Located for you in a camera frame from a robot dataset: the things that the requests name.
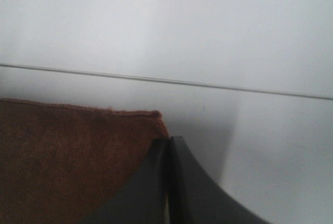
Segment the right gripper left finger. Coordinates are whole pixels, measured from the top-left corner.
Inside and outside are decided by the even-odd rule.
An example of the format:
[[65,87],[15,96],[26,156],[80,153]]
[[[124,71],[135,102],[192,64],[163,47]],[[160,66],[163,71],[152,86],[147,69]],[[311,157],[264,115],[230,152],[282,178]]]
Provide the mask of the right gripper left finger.
[[167,139],[155,139],[119,192],[80,223],[165,223],[164,165]]

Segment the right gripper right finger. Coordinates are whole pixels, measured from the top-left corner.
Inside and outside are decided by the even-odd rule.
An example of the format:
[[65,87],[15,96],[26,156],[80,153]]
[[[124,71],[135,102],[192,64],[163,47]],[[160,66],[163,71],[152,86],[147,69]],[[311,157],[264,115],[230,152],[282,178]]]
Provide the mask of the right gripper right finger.
[[210,178],[184,138],[169,140],[168,155],[171,223],[265,223]]

